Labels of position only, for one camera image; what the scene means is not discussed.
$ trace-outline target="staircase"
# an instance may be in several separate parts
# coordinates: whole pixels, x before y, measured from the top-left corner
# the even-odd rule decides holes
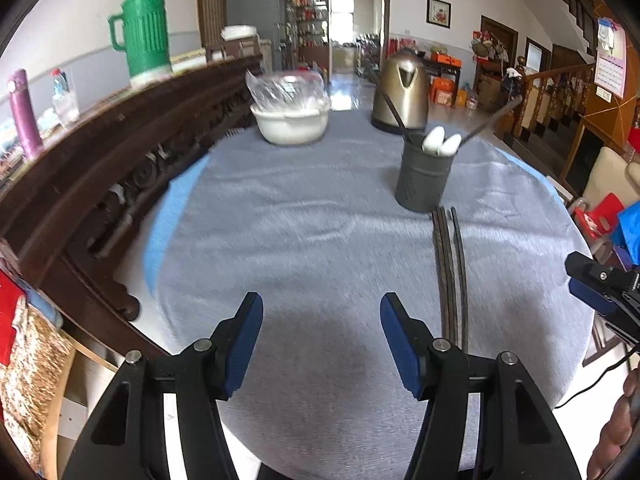
[[[593,81],[593,64],[526,76],[524,100],[504,142],[527,164],[560,182]]]
[[[593,12],[593,0],[562,0],[569,6],[575,23],[582,29],[582,36],[589,45],[587,54],[596,57],[598,51],[598,20]]]

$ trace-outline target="purple thermos bottle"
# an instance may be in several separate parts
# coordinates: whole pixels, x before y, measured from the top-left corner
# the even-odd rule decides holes
[[[18,140],[27,160],[36,158],[42,150],[42,139],[33,115],[31,96],[27,85],[27,73],[18,70],[7,83],[9,89],[9,103],[14,115],[15,129],[18,131]]]

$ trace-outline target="green thermos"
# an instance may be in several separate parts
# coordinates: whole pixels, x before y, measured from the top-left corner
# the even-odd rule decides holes
[[[122,20],[124,42],[116,39]],[[127,55],[131,86],[139,88],[172,72],[164,0],[124,0],[122,13],[109,17],[111,45]]]

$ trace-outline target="white floor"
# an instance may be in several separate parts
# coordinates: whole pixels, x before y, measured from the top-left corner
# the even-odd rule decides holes
[[[330,89],[330,95],[334,106],[339,109],[365,108],[372,104],[373,87],[353,78],[338,78],[339,80]],[[466,108],[447,108],[439,105],[431,105],[430,117],[445,120],[449,123],[461,126],[467,130],[472,129],[488,115],[483,112],[471,112]],[[490,132],[483,135],[484,138],[496,144],[502,149],[506,146],[496,139]],[[128,257],[124,261],[116,277],[127,285],[129,292],[136,296],[141,303],[141,314],[134,323],[140,330],[156,341],[160,346],[166,347],[166,334],[155,322],[156,303],[149,294],[142,271],[142,251],[151,225],[153,213],[147,217],[143,232],[132,246]],[[623,355],[623,349],[617,348],[603,358],[591,364],[587,368],[580,368],[571,389],[566,398],[574,392],[593,383],[600,373],[617,361]],[[626,377],[626,366],[609,373],[601,383],[593,390],[573,400],[569,405],[554,412],[560,427],[564,431],[566,439],[575,456],[578,468],[582,476],[585,476],[586,465],[591,451],[598,441],[600,430],[609,420],[613,405],[622,394],[622,383]],[[186,478],[184,464],[180,453],[180,437],[177,430],[177,413],[175,413],[175,399],[169,398],[165,402],[166,442],[170,455],[172,480]],[[225,431],[230,453],[236,464],[240,480],[252,480],[255,478],[259,466],[258,459],[245,448],[228,431]]]

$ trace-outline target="human hand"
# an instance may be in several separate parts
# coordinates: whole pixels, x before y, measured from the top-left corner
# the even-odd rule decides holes
[[[639,387],[639,381],[640,372],[636,368],[626,378],[622,386],[623,395],[613,407],[611,418],[600,431],[600,441],[593,450],[587,466],[587,480],[594,480],[606,471],[631,437],[633,421],[630,398]]]

